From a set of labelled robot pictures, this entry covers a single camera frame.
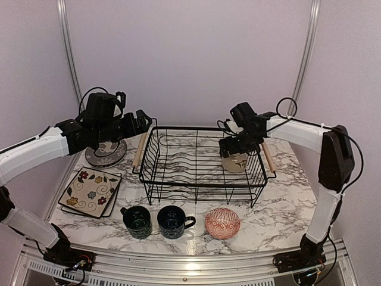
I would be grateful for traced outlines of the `beige ceramic bowl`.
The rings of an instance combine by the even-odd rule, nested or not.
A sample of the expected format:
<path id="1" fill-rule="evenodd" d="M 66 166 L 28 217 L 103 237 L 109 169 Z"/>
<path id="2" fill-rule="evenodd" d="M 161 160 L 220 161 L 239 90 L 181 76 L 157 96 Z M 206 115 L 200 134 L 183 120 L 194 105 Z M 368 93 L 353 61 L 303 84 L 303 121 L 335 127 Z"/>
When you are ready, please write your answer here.
<path id="1" fill-rule="evenodd" d="M 232 154 L 227 158 L 221 158 L 223 168 L 230 173 L 242 173 L 247 166 L 247 154 Z"/>

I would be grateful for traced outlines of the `grey reindeer round plate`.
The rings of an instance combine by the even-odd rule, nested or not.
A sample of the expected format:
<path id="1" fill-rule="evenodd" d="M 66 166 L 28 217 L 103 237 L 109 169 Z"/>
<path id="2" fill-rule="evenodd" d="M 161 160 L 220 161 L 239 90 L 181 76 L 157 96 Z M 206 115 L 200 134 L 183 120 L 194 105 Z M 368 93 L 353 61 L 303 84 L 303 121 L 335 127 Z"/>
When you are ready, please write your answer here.
<path id="1" fill-rule="evenodd" d="M 87 148 L 85 159 L 89 165 L 95 168 L 108 168 L 121 162 L 127 153 L 127 144 L 120 142 L 103 142 L 98 149 Z"/>

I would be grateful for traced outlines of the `blue white patterned bowl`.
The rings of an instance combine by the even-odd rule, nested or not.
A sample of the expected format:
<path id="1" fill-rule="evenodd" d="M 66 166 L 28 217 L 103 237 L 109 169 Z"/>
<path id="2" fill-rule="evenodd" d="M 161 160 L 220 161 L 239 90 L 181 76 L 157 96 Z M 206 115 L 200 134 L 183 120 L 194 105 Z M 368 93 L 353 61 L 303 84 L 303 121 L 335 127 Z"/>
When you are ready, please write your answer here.
<path id="1" fill-rule="evenodd" d="M 219 207 L 205 215 L 207 232 L 218 240 L 234 237 L 241 228 L 241 219 L 231 209 Z"/>

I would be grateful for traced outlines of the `dark blue mug front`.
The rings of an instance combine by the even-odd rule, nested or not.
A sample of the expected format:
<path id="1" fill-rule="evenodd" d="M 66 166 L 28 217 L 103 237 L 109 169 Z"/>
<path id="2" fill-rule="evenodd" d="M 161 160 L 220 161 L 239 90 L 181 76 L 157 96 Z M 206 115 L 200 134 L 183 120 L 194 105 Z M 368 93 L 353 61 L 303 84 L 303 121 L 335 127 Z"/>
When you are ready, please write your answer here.
<path id="1" fill-rule="evenodd" d="M 180 238 L 184 231 L 196 224 L 194 216 L 186 216 L 177 206 L 165 206 L 157 214 L 157 222 L 161 234 L 168 239 Z"/>

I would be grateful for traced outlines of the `dark blue mug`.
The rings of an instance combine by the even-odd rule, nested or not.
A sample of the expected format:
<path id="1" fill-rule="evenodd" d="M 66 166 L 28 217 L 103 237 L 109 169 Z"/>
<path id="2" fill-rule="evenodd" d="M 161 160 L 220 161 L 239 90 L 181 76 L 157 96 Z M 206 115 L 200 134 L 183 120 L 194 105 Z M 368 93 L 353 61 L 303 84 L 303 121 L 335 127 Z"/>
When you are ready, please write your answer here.
<path id="1" fill-rule="evenodd" d="M 157 222 L 161 234 L 168 239 L 180 238 L 184 231 L 196 224 L 194 216 L 186 216 L 177 206 L 165 206 L 157 214 Z"/>
<path id="2" fill-rule="evenodd" d="M 133 238 L 142 240 L 151 235 L 152 221 L 147 208 L 143 206 L 132 206 L 128 209 L 122 207 L 120 213 L 122 214 L 124 225 Z"/>

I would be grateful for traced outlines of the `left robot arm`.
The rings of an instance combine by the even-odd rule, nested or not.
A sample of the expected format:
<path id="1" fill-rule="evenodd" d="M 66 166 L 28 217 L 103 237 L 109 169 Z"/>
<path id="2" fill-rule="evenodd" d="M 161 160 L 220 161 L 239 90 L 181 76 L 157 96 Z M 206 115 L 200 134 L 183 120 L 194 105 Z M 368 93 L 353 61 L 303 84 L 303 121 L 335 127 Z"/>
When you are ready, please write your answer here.
<path id="1" fill-rule="evenodd" d="M 1 150 L 1 223 L 43 245 L 62 265 L 75 252 L 59 227 L 16 206 L 6 188 L 14 178 L 56 158 L 72 156 L 101 143 L 119 142 L 148 131 L 152 119 L 143 111 L 123 113 L 126 94 L 91 93 L 75 119 L 48 127 L 41 134 Z"/>

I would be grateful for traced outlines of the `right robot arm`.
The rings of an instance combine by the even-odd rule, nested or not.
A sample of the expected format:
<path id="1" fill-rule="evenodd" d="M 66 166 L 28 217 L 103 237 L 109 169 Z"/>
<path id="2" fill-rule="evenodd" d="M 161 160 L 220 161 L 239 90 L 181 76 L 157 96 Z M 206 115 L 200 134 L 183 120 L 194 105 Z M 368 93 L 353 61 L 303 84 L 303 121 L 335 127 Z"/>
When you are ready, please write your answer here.
<path id="1" fill-rule="evenodd" d="M 295 262 L 299 266 L 309 266 L 328 239 L 330 228 L 340 212 L 344 192 L 354 183 L 351 179 L 355 167 L 352 146 L 356 142 L 342 125 L 319 125 L 276 111 L 257 114 L 247 102 L 236 105 L 230 113 L 241 131 L 220 140 L 223 158 L 254 151 L 264 138 L 287 141 L 319 154 L 317 205 L 310 226 L 301 239 L 300 249 L 295 253 Z"/>

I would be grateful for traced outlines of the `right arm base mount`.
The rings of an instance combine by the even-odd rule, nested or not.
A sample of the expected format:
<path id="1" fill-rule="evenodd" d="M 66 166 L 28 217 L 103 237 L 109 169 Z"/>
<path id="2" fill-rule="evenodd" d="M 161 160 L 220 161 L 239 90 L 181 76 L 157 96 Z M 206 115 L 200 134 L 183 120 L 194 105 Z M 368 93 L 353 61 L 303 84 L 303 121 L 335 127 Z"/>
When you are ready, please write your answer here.
<path id="1" fill-rule="evenodd" d="M 304 256 L 301 250 L 276 254 L 273 265 L 278 273 L 292 272 L 296 285 L 315 285 L 325 269 L 327 259 L 324 251 L 313 256 Z"/>

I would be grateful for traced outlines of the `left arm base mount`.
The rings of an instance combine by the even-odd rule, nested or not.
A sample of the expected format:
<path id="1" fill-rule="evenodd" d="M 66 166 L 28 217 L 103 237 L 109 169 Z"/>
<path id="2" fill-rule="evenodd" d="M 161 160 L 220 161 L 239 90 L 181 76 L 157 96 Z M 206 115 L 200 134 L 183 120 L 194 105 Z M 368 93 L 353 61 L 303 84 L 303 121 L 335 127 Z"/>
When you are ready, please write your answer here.
<path id="1" fill-rule="evenodd" d="M 79 271 L 80 281 L 73 281 L 64 284 L 63 280 L 59 285 L 83 285 L 86 279 L 86 272 L 90 272 L 95 261 L 95 253 L 91 251 L 78 250 L 71 247 L 47 248 L 43 254 L 43 259 L 61 266 L 64 266 L 63 275 L 74 271 Z"/>

